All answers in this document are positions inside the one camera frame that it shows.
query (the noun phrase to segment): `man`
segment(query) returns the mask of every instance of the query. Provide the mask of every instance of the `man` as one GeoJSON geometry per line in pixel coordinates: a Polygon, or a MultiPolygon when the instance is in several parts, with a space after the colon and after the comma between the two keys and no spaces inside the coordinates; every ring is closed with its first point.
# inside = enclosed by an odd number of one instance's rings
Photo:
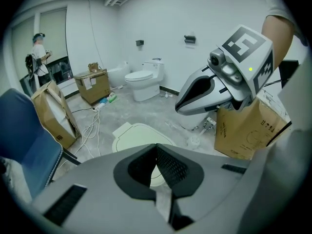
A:
{"type": "Polygon", "coordinates": [[[43,47],[44,36],[45,35],[43,33],[34,35],[33,37],[34,46],[31,50],[31,54],[34,55],[36,59],[41,59],[42,63],[42,65],[38,67],[38,70],[35,72],[35,75],[38,76],[40,87],[50,80],[49,72],[47,70],[47,67],[43,64],[43,62],[46,61],[52,55],[52,52],[46,54],[44,50],[43,47]]]}
{"type": "Polygon", "coordinates": [[[275,67],[277,68],[286,56],[293,36],[297,36],[304,46],[308,46],[306,37],[300,31],[283,0],[266,0],[270,10],[265,18],[262,32],[273,42],[275,67]]]}

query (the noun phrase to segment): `blue chair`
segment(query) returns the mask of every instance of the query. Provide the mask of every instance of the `blue chair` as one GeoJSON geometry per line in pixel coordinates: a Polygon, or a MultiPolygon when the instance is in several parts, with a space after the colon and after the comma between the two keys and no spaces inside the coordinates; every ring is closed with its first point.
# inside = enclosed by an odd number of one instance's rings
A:
{"type": "Polygon", "coordinates": [[[0,156],[21,164],[32,198],[52,180],[62,157],[79,165],[41,125],[32,100],[15,89],[0,97],[0,156]]]}

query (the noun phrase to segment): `chair seat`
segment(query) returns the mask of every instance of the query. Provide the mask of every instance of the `chair seat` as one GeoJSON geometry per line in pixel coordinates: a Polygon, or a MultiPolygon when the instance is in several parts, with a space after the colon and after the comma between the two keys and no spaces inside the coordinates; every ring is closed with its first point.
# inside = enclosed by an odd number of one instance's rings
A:
{"type": "Polygon", "coordinates": [[[35,198],[44,189],[50,174],[56,169],[55,165],[60,157],[61,145],[53,139],[48,131],[40,130],[21,163],[32,198],[35,198]]]}

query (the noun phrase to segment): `concrete floor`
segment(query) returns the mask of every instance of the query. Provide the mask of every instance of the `concrete floor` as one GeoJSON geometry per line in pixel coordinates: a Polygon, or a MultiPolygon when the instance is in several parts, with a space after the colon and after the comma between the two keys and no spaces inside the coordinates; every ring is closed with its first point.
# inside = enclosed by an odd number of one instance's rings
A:
{"type": "MultiPolygon", "coordinates": [[[[129,122],[130,124],[144,123],[149,125],[173,140],[177,146],[186,149],[187,139],[192,135],[199,135],[202,130],[200,127],[197,130],[189,131],[179,125],[179,115],[175,112],[176,96],[165,98],[158,95],[146,101],[136,102],[133,99],[131,90],[126,86],[120,90],[115,89],[114,92],[117,95],[116,101],[112,104],[106,105],[100,112],[99,151],[101,156],[113,152],[112,144],[115,137],[112,132],[126,122],[129,122]]],[[[90,108],[90,105],[80,97],[80,94],[67,99],[67,103],[72,112],[79,109],[90,108]]],[[[75,112],[73,115],[82,133],[82,131],[92,123],[92,118],[95,113],[92,110],[83,110],[75,112]]],[[[200,147],[195,151],[211,155],[225,156],[214,149],[214,141],[215,136],[213,130],[206,131],[200,136],[200,147]]],[[[80,137],[69,148],[69,151],[74,154],[81,144],[82,138],[80,137]]],[[[97,137],[88,139],[86,145],[94,157],[99,156],[97,137]]],[[[84,146],[78,151],[76,156],[80,162],[92,158],[87,148],[84,146]]],[[[64,161],[64,159],[61,161],[53,177],[54,180],[75,167],[75,165],[70,162],[66,162],[62,165],[64,161]]]]}

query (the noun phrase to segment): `toilet base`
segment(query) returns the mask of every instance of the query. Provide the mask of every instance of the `toilet base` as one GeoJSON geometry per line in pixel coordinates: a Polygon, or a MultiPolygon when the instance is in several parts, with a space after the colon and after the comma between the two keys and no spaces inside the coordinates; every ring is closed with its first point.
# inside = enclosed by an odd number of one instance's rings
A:
{"type": "Polygon", "coordinates": [[[159,84],[152,85],[147,88],[133,89],[133,97],[135,101],[144,101],[150,99],[156,95],[159,95],[159,84]]]}

